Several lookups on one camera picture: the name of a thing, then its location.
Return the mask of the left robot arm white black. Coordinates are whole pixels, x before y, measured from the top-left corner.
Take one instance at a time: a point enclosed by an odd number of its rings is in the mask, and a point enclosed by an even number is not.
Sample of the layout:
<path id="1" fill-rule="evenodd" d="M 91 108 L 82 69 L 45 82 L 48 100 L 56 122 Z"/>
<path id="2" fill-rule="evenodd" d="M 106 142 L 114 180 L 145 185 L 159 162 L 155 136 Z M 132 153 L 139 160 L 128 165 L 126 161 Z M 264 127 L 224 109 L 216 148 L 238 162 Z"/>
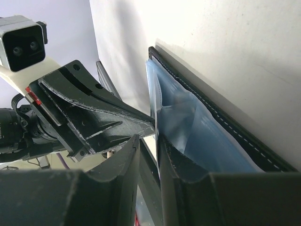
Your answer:
<path id="1" fill-rule="evenodd" d="M 29 160 L 67 150 L 68 156 L 106 153 L 132 136 L 154 133 L 154 120 L 104 88 L 78 61 L 60 68 L 47 60 L 40 78 L 18 84 L 19 93 L 0 111 L 0 160 Z"/>

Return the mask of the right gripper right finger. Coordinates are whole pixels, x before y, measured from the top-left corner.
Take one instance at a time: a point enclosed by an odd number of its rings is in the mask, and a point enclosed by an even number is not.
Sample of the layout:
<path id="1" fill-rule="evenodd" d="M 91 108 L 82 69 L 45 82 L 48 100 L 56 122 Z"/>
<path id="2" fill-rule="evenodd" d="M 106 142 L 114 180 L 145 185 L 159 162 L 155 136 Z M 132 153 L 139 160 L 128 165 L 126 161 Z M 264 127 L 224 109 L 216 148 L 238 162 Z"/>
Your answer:
<path id="1" fill-rule="evenodd" d="M 298 226 L 300 173 L 212 173 L 158 138 L 166 226 Z"/>

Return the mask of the left aluminium table rail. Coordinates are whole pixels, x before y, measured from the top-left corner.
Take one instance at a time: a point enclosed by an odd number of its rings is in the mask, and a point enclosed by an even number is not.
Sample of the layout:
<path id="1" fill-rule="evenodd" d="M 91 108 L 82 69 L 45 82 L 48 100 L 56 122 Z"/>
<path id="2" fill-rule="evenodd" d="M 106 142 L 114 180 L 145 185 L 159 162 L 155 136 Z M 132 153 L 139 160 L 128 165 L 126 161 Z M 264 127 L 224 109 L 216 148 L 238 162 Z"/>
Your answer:
<path id="1" fill-rule="evenodd" d="M 96 61 L 96 68 L 100 84 L 119 100 L 122 100 L 101 61 Z"/>

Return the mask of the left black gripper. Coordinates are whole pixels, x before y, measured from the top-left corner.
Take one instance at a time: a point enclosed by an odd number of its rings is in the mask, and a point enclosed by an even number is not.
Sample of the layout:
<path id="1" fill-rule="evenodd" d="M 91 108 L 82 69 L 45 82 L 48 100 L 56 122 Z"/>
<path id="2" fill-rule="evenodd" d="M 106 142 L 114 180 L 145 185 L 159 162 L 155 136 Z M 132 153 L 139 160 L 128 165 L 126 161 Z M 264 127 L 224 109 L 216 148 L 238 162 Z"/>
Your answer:
<path id="1" fill-rule="evenodd" d="M 135 134 L 154 134 L 153 118 L 106 90 L 78 60 L 30 83 L 26 91 L 43 133 L 59 141 L 77 161 L 86 153 L 121 146 Z M 58 97 L 69 103 L 56 105 Z"/>

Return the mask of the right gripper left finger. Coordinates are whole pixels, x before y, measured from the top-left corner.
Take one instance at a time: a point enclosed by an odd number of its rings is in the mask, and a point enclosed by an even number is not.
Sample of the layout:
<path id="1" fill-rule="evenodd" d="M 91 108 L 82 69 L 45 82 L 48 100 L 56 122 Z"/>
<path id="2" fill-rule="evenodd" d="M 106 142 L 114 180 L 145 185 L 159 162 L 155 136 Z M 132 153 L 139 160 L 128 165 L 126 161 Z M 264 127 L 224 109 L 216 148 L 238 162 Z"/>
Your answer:
<path id="1" fill-rule="evenodd" d="M 132 226 L 135 223 L 140 139 L 88 172 L 3 170 L 3 226 Z"/>

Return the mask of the black leather card holder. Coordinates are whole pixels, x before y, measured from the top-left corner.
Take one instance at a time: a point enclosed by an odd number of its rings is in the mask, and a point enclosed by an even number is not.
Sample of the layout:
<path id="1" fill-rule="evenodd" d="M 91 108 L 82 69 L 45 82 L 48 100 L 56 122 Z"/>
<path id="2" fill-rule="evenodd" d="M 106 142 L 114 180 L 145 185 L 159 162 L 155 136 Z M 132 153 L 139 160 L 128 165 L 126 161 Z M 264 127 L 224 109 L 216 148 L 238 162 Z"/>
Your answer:
<path id="1" fill-rule="evenodd" d="M 154 47 L 146 72 L 156 133 L 211 172 L 294 172 L 295 168 L 227 115 Z"/>

